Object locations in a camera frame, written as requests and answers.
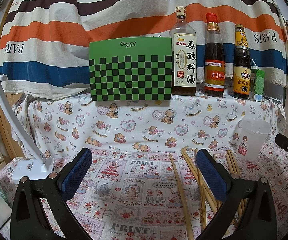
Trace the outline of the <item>bear print cloth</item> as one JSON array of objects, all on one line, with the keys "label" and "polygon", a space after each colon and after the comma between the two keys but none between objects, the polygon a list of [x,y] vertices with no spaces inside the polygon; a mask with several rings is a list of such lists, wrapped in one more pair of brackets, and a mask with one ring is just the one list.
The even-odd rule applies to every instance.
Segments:
[{"label": "bear print cloth", "polygon": [[104,102],[88,93],[58,101],[23,95],[13,111],[41,152],[53,158],[74,156],[84,147],[137,152],[220,148],[238,141],[244,117],[269,124],[266,145],[286,128],[284,109],[273,100],[202,93],[168,101]]}]

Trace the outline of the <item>striped Hermes Paris cloth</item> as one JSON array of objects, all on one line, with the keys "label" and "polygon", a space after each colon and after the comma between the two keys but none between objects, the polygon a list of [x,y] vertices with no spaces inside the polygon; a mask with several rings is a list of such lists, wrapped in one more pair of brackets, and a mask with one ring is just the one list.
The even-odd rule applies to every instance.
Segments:
[{"label": "striped Hermes Paris cloth", "polygon": [[266,80],[288,88],[288,38],[275,0],[14,0],[0,40],[6,92],[58,100],[89,88],[89,44],[129,36],[167,37],[177,6],[196,31],[197,80],[203,80],[206,14],[215,13],[233,76],[234,26]]}]

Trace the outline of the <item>green drink carton with straw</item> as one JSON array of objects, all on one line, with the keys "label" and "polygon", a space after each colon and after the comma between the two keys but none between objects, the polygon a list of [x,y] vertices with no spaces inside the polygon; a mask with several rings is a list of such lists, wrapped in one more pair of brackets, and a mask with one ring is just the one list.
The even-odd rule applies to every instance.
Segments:
[{"label": "green drink carton with straw", "polygon": [[263,99],[265,81],[265,71],[257,67],[255,61],[251,59],[251,77],[249,99],[261,102]]}]

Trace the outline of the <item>yellow label oyster sauce bottle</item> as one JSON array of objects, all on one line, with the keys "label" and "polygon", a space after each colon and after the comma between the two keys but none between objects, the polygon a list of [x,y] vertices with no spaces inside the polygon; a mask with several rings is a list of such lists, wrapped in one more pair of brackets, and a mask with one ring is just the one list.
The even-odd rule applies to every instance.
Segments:
[{"label": "yellow label oyster sauce bottle", "polygon": [[235,51],[233,56],[233,96],[247,100],[250,91],[251,58],[243,25],[235,25]]}]

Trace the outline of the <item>clear cooking wine bottle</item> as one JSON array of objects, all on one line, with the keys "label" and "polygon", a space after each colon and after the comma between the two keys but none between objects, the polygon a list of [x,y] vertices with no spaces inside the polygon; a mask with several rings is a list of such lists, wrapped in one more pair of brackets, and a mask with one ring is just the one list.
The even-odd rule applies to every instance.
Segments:
[{"label": "clear cooking wine bottle", "polygon": [[172,43],[172,94],[193,96],[197,82],[196,32],[187,23],[186,8],[175,8],[176,24],[169,31]]}]

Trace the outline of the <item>translucent plastic cup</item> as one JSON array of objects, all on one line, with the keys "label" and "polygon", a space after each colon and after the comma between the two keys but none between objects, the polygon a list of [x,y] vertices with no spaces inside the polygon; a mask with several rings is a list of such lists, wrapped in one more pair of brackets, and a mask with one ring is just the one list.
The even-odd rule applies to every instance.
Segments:
[{"label": "translucent plastic cup", "polygon": [[236,154],[245,160],[255,160],[270,131],[270,124],[262,119],[243,117]]}]

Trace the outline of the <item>red cap sesame oil bottle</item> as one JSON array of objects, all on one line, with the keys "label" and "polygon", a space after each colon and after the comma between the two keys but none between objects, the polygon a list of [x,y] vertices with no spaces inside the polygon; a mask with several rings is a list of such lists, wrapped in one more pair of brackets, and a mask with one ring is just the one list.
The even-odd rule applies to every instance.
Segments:
[{"label": "red cap sesame oil bottle", "polygon": [[225,55],[217,15],[207,13],[206,21],[204,92],[221,98],[225,88]]}]

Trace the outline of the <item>green black checkered box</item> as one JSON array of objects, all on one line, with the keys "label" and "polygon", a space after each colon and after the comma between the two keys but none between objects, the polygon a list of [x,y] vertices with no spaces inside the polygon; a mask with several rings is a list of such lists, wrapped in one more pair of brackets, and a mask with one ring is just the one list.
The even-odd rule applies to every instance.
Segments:
[{"label": "green black checkered box", "polygon": [[169,37],[125,37],[89,44],[90,93],[94,101],[170,100]]}]

